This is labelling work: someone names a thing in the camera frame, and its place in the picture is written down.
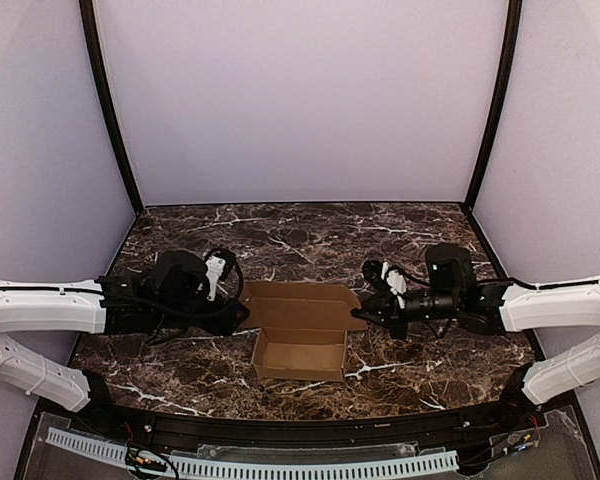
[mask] robotic arm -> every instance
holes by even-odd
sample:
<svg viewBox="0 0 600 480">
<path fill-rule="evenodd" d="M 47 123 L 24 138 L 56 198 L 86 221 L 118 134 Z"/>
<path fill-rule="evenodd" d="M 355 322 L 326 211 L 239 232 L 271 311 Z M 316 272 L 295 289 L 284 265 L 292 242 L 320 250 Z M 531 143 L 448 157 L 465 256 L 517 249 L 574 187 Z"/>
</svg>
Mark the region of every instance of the robotic arm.
<svg viewBox="0 0 600 480">
<path fill-rule="evenodd" d="M 535 285 L 516 279 L 478 282 L 469 251 L 450 244 L 429 248 L 425 261 L 428 283 L 386 262 L 365 262 L 363 275 L 376 293 L 352 314 L 389 329 L 398 339 L 406 338 L 409 323 L 434 319 L 456 319 L 461 328 L 483 335 L 541 327 L 600 326 L 600 275 Z M 408 290 L 407 279 L 426 288 Z M 500 400 L 527 412 L 597 378 L 600 333 L 554 358 L 518 368 Z"/>
<path fill-rule="evenodd" d="M 232 270 L 236 295 L 217 294 Z M 166 252 L 154 268 L 66 284 L 0 281 L 0 380 L 77 412 L 107 401 L 104 380 L 47 360 L 11 339 L 9 332 L 69 330 L 93 334 L 156 333 L 199 326 L 230 335 L 249 315 L 238 301 L 243 285 L 235 256 L 217 248 L 205 260 L 185 251 Z"/>
</svg>

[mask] open cardboard box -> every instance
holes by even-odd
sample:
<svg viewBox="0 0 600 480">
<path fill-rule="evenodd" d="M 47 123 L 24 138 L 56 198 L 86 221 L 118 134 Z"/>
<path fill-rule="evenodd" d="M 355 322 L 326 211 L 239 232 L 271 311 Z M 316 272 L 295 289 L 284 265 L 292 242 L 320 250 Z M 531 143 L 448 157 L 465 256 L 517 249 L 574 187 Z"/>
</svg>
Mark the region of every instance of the open cardboard box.
<svg viewBox="0 0 600 480">
<path fill-rule="evenodd" d="M 351 316 L 360 308 L 343 285 L 246 282 L 242 302 L 260 327 L 251 363 L 259 377 L 343 381 L 347 332 L 366 330 Z"/>
</svg>

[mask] marble table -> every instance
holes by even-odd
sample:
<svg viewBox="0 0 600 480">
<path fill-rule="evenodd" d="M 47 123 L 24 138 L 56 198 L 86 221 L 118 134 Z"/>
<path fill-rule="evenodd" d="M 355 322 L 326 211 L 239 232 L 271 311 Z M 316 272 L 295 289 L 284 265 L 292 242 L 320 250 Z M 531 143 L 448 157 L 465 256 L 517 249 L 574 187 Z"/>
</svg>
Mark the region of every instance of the marble table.
<svg viewBox="0 0 600 480">
<path fill-rule="evenodd" d="M 452 242 L 471 251 L 478 278 L 494 272 L 453 203 L 245 204 L 153 207 L 141 214 L 113 274 L 150 267 L 160 252 L 234 251 L 249 280 L 340 283 L 368 294 L 360 267 L 387 259 L 425 277 L 424 251 Z M 191 329 L 149 346 L 145 335 L 82 335 L 71 366 L 101 373 L 113 400 L 156 412 L 231 419 L 363 419 L 496 400 L 533 359 L 524 334 L 474 335 L 454 326 L 436 340 L 420 324 L 406 341 L 371 326 L 349 335 L 343 383 L 259 379 L 257 332 L 227 338 Z"/>
</svg>

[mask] brown marble surface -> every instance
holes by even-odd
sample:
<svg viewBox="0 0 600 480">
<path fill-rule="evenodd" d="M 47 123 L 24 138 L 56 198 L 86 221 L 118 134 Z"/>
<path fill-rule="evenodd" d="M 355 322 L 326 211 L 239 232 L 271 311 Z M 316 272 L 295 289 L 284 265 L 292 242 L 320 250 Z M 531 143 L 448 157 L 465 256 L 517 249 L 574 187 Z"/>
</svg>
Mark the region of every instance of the brown marble surface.
<svg viewBox="0 0 600 480">
<path fill-rule="evenodd" d="M 141 215 L 113 273 L 139 272 L 166 250 L 202 255 L 220 245 L 237 254 L 249 280 L 342 283 L 365 294 L 365 260 L 386 259 L 425 277 L 424 250 L 443 241 L 469 248 L 478 278 L 494 275 L 454 204 L 155 207 Z M 219 338 L 192 329 L 151 347 L 145 335 L 83 335 L 72 366 L 103 374 L 120 405 L 219 418 L 327 420 L 495 400 L 511 371 L 533 358 L 523 334 L 481 337 L 452 327 L 436 340 L 414 324 L 406 341 L 394 341 L 371 326 L 349 335 L 344 383 L 258 379 L 249 363 L 255 338 L 255 331 Z"/>
</svg>

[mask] box flap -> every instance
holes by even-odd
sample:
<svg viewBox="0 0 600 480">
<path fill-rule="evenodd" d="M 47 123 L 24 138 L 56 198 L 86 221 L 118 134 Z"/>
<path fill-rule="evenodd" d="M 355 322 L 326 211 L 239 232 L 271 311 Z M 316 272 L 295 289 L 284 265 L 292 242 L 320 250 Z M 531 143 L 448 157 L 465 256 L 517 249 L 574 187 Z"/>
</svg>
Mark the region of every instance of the box flap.
<svg viewBox="0 0 600 480">
<path fill-rule="evenodd" d="M 344 331 L 368 328 L 364 320 L 351 316 L 351 309 L 360 308 L 360 302 L 343 285 L 245 282 L 241 299 L 251 310 L 242 328 Z"/>
</svg>

